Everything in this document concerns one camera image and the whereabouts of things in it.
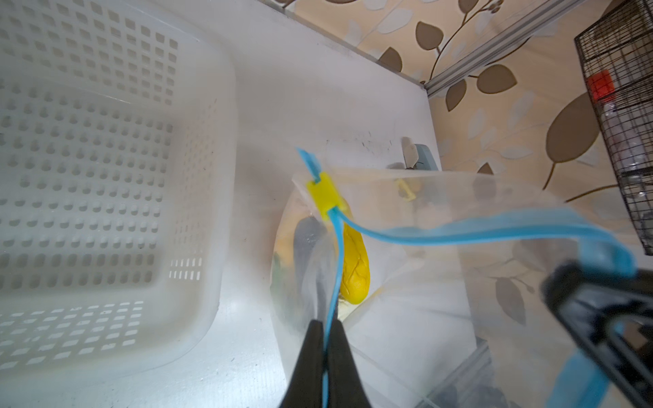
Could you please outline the yellow corn toy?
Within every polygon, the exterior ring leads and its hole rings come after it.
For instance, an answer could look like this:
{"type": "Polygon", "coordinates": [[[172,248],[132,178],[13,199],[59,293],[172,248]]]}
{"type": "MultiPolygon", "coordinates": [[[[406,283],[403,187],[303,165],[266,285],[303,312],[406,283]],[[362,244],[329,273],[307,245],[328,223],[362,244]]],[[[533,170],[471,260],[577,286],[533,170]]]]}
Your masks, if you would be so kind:
{"type": "Polygon", "coordinates": [[[343,222],[344,263],[340,297],[349,304],[361,304],[371,285],[370,263],[362,234],[343,222]]]}

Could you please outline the clear zip top bag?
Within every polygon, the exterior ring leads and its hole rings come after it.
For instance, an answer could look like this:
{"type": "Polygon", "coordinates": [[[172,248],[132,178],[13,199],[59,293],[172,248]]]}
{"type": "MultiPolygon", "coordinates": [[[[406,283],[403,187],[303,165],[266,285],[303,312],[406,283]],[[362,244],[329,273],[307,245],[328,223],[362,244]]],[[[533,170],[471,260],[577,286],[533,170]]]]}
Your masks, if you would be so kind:
{"type": "Polygon", "coordinates": [[[482,173],[307,168],[277,230],[270,271],[273,323],[288,383],[312,320],[324,355],[342,322],[376,407],[549,407],[577,351],[542,300],[561,265],[632,277],[634,255],[553,195],[482,173]],[[301,289],[294,231],[326,228],[301,289]],[[361,304],[339,295],[343,222],[362,234],[371,285],[361,304]]]}

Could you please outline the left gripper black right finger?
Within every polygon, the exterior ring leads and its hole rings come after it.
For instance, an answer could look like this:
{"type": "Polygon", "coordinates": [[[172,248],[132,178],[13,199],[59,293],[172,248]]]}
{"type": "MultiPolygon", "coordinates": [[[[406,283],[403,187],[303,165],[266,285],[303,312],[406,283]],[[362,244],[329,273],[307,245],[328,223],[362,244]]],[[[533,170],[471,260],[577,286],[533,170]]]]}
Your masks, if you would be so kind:
{"type": "Polygon", "coordinates": [[[325,407],[371,407],[344,326],[337,319],[333,320],[328,335],[324,363],[325,407]]]}

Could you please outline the white plastic basket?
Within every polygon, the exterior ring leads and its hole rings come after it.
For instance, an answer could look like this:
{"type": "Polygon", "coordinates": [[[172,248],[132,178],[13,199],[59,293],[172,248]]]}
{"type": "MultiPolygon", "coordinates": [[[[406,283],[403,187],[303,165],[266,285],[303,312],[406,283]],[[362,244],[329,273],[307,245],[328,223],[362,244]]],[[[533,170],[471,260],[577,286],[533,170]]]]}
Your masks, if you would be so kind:
{"type": "Polygon", "coordinates": [[[1,4],[1,400],[168,364],[219,307],[228,55],[148,1],[1,4]]]}

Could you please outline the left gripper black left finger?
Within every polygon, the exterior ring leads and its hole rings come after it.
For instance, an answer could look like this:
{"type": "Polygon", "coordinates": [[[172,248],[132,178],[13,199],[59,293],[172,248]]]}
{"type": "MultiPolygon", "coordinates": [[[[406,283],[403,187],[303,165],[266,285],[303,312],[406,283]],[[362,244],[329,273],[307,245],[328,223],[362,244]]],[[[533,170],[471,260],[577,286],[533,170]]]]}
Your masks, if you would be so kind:
{"type": "Polygon", "coordinates": [[[280,407],[323,407],[324,358],[323,324],[312,320],[280,407]]]}

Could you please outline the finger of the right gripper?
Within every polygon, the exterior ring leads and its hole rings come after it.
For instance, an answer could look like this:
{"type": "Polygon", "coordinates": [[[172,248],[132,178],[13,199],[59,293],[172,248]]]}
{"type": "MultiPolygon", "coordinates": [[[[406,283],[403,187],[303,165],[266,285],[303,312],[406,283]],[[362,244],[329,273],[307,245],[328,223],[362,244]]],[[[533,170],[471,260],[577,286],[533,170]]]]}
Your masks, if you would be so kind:
{"type": "Polygon", "coordinates": [[[561,265],[542,300],[577,347],[556,378],[549,407],[598,407],[614,385],[634,407],[652,405],[652,273],[595,275],[561,265]]]}

